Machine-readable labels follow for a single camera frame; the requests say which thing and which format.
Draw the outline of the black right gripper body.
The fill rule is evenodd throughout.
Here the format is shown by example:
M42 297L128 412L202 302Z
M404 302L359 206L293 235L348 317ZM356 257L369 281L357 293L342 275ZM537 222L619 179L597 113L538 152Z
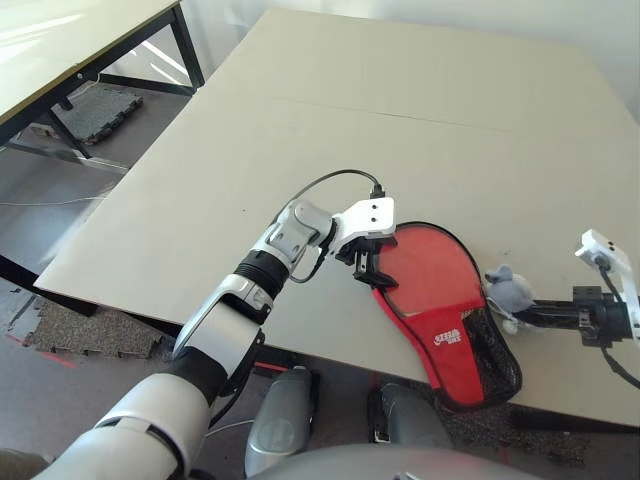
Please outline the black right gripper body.
M574 286L578 331L583 345L612 345L628 338L626 304L599 286Z

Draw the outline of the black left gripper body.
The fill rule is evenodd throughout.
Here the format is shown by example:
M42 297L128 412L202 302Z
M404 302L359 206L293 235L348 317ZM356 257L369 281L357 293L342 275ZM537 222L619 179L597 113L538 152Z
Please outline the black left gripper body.
M375 260L384 242L385 240L380 238L358 237L341 247L337 259L347 266L354 267L354 278L378 278Z

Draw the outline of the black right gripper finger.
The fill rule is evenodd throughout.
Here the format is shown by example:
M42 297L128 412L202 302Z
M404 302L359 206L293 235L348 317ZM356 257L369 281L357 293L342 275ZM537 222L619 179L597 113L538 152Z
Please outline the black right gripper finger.
M519 313L519 320L539 328L578 330L579 322L576 316L556 315L549 312L523 311Z
M572 312L575 310L575 304L572 301L560 300L536 300L530 307L535 312Z

